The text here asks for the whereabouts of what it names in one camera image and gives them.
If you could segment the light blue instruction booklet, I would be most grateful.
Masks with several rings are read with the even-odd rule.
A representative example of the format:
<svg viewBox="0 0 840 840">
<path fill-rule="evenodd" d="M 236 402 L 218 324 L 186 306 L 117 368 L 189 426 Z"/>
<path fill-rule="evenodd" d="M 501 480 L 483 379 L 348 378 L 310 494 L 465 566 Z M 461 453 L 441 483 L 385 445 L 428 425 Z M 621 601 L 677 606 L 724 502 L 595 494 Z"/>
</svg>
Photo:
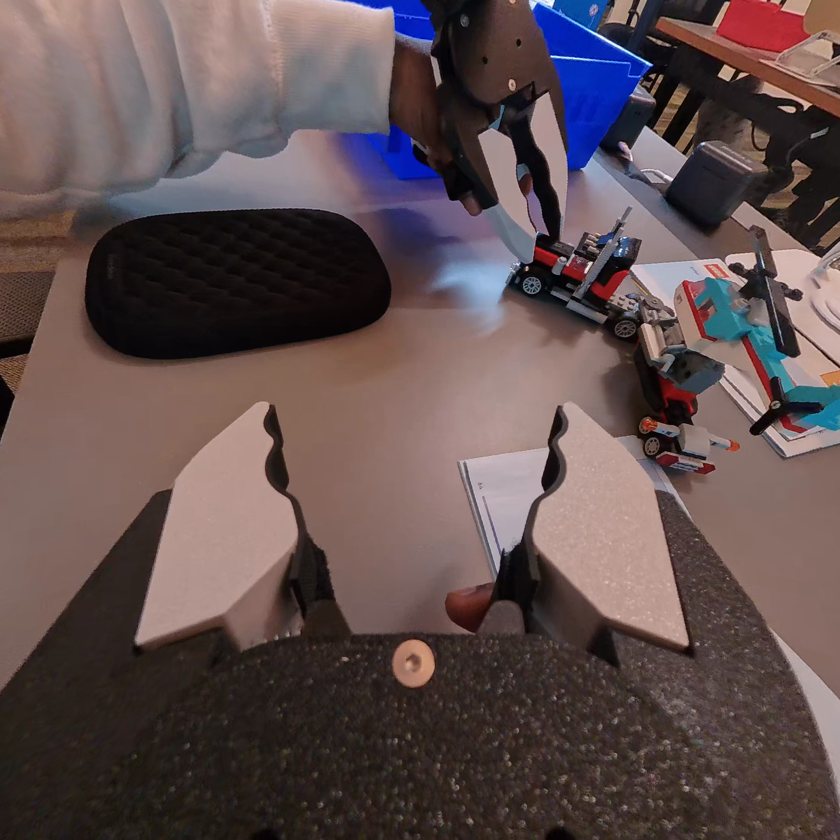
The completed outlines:
<svg viewBox="0 0 840 840">
<path fill-rule="evenodd" d="M 547 458 L 547 448 L 534 448 L 458 462 L 493 579 L 501 552 L 521 539 L 531 504 L 543 490 Z M 837 763 L 839 699 L 778 634 L 774 637 L 804 690 L 829 757 Z"/>
</svg>

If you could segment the teal white lego helicopter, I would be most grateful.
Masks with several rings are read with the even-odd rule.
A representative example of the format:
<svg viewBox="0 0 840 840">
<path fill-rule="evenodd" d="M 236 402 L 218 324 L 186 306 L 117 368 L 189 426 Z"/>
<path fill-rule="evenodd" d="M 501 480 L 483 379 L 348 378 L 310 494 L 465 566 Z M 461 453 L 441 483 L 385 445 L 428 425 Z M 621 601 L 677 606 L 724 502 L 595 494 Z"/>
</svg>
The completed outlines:
<svg viewBox="0 0 840 840">
<path fill-rule="evenodd" d="M 768 235 L 749 229 L 754 265 L 728 276 L 685 280 L 675 291 L 684 343 L 740 374 L 758 415 L 749 429 L 793 441 L 839 428 L 838 360 L 797 325 L 790 304 L 805 302 L 779 278 Z"/>
</svg>

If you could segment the black quilted cushion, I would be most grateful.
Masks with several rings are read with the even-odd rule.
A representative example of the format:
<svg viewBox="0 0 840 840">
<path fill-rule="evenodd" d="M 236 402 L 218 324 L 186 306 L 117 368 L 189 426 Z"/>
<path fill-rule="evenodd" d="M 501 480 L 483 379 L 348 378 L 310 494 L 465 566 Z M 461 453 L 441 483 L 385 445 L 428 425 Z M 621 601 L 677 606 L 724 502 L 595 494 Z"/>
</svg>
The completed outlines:
<svg viewBox="0 0 840 840">
<path fill-rule="evenodd" d="M 391 299 L 363 228 L 310 208 L 136 218 L 96 243 L 85 287 L 99 338 L 158 361 L 340 336 L 372 325 Z"/>
</svg>

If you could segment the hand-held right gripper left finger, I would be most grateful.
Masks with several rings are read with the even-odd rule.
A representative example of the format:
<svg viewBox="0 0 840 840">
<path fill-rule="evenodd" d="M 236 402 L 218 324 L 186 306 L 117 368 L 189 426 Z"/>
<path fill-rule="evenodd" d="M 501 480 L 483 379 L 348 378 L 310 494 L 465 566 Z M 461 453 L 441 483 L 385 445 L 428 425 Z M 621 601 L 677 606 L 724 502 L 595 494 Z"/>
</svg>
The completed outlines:
<svg viewBox="0 0 840 840">
<path fill-rule="evenodd" d="M 176 478 L 134 645 L 216 629 L 240 650 L 351 635 L 289 475 L 276 408 L 258 402 Z"/>
</svg>

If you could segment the car cover instruction booklet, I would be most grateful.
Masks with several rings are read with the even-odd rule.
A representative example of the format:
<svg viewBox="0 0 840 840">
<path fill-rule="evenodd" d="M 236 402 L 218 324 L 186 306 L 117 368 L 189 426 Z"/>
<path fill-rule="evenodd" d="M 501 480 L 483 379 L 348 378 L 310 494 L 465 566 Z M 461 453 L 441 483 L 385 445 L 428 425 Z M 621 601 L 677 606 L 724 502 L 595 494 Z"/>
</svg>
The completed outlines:
<svg viewBox="0 0 840 840">
<path fill-rule="evenodd" d="M 642 287 L 663 299 L 669 306 L 673 304 L 675 291 L 683 280 L 721 276 L 723 279 L 735 281 L 738 285 L 742 284 L 742 279 L 730 272 L 723 259 L 640 265 L 633 268 L 633 276 Z M 759 418 L 760 397 L 755 387 L 748 383 L 748 377 L 744 373 L 728 366 L 719 384 L 748 420 L 754 422 Z M 813 429 L 806 434 L 770 428 L 763 433 L 763 438 L 784 458 L 839 445 L 839 432 L 822 428 Z"/>
</svg>

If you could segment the lego flatbed trailer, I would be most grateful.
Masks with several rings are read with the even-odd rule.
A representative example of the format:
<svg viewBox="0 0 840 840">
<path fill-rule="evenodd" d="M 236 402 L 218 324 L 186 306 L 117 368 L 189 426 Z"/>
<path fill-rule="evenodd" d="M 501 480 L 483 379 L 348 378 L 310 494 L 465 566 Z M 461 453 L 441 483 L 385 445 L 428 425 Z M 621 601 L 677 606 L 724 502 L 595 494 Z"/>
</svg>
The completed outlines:
<svg viewBox="0 0 840 840">
<path fill-rule="evenodd" d="M 712 449 L 739 450 L 694 421 L 698 395 L 719 383 L 724 364 L 689 349 L 675 312 L 657 297 L 642 297 L 637 314 L 633 361 L 650 409 L 638 425 L 644 454 L 661 468 L 708 475 Z"/>
</svg>

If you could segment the dark grey power bank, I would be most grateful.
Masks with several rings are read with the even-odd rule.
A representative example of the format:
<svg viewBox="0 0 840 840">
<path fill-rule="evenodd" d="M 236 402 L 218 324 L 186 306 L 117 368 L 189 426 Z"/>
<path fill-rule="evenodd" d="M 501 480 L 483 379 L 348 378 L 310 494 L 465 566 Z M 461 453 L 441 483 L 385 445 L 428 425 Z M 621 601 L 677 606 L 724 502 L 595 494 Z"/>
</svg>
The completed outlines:
<svg viewBox="0 0 840 840">
<path fill-rule="evenodd" d="M 699 143 L 664 193 L 665 201 L 701 228 L 715 228 L 766 179 L 768 168 L 719 140 Z"/>
</svg>

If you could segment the person's left forearm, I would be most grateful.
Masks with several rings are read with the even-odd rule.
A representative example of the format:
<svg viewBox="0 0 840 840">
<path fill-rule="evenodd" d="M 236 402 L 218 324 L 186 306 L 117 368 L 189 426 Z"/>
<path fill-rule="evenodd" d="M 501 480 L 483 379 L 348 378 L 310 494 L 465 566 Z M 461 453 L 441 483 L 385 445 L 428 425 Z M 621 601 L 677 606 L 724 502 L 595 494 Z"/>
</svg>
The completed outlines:
<svg viewBox="0 0 840 840">
<path fill-rule="evenodd" d="M 347 2 L 2 2 L 2 219 L 389 126 L 393 11 Z"/>
</svg>

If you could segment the clear plastic stand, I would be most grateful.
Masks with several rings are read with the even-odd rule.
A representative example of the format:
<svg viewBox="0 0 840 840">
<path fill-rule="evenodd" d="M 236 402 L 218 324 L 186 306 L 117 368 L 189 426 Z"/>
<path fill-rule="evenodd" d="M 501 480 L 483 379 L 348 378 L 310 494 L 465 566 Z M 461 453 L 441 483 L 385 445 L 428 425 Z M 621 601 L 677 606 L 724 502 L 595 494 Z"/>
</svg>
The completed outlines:
<svg viewBox="0 0 840 840">
<path fill-rule="evenodd" d="M 815 86 L 839 88 L 839 34 L 820 31 L 781 52 L 774 64 Z"/>
</svg>

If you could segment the black red lego truck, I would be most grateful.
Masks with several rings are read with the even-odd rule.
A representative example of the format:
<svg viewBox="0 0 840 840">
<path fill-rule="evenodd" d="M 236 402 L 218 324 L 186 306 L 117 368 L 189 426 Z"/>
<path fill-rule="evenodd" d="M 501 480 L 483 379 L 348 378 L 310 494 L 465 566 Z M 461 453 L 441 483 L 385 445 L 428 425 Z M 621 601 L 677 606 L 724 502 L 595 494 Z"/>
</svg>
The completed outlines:
<svg viewBox="0 0 840 840">
<path fill-rule="evenodd" d="M 604 326 L 616 338 L 634 341 L 645 293 L 621 291 L 642 244 L 624 235 L 632 211 L 628 206 L 605 234 L 584 232 L 576 246 L 538 234 L 532 261 L 514 263 L 507 285 L 530 298 L 557 298 L 567 310 Z"/>
</svg>

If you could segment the red object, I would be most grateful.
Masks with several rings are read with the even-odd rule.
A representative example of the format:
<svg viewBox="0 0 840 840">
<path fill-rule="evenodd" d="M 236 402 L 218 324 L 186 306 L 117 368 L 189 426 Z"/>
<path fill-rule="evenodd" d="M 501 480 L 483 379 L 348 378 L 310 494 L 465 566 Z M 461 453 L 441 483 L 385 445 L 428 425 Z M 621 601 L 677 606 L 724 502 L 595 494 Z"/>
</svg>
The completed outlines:
<svg viewBox="0 0 840 840">
<path fill-rule="evenodd" d="M 779 54 L 808 38 L 804 16 L 764 1 L 730 1 L 717 35 L 750 49 Z"/>
</svg>

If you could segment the black box device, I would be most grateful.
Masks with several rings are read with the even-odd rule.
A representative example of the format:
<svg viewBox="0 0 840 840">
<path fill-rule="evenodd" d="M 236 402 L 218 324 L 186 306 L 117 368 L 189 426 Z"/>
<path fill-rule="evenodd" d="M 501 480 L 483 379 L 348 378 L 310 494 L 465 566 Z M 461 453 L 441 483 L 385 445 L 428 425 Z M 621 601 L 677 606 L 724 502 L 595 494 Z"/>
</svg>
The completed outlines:
<svg viewBox="0 0 840 840">
<path fill-rule="evenodd" d="M 615 122 L 601 140 L 600 148 L 614 152 L 621 148 L 621 144 L 624 144 L 628 149 L 632 149 L 655 109 L 655 97 L 642 85 L 636 86 Z"/>
</svg>

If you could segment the person's right hand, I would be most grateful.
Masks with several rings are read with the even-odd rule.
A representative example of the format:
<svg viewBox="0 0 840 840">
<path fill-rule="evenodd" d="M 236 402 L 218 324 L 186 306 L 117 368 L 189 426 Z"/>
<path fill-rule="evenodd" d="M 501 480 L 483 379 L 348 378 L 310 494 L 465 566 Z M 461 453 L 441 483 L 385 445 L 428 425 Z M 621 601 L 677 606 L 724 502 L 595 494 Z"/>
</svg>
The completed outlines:
<svg viewBox="0 0 840 840">
<path fill-rule="evenodd" d="M 490 608 L 494 588 L 495 584 L 488 582 L 447 593 L 444 609 L 448 619 L 468 633 L 477 633 Z"/>
</svg>

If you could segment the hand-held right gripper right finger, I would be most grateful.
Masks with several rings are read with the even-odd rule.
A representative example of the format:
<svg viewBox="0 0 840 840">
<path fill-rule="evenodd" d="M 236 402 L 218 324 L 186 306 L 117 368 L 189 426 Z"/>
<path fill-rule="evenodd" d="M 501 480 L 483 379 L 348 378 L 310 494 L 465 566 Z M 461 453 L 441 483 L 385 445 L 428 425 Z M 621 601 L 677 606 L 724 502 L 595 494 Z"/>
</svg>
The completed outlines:
<svg viewBox="0 0 840 840">
<path fill-rule="evenodd" d="M 549 433 L 542 492 L 503 550 L 483 635 L 543 633 L 589 652 L 619 633 L 690 651 L 660 485 L 621 438 L 572 402 Z"/>
</svg>

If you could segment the blue plastic bin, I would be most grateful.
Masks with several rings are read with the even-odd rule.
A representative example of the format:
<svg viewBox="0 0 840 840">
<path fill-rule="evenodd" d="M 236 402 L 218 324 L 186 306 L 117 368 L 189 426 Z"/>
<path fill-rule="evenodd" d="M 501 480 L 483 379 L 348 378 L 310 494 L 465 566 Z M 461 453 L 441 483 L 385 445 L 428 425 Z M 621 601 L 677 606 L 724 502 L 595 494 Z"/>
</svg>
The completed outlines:
<svg viewBox="0 0 840 840">
<path fill-rule="evenodd" d="M 373 9 L 392 8 L 395 31 L 418 39 L 434 36 L 419 1 L 357 1 Z M 571 172 L 585 168 L 650 64 L 542 3 L 532 5 L 563 90 L 567 153 Z M 412 142 L 397 128 L 366 139 L 401 181 L 438 179 L 419 162 Z"/>
<path fill-rule="evenodd" d="M 552 9 L 596 31 L 610 17 L 615 1 L 552 1 Z"/>
</svg>

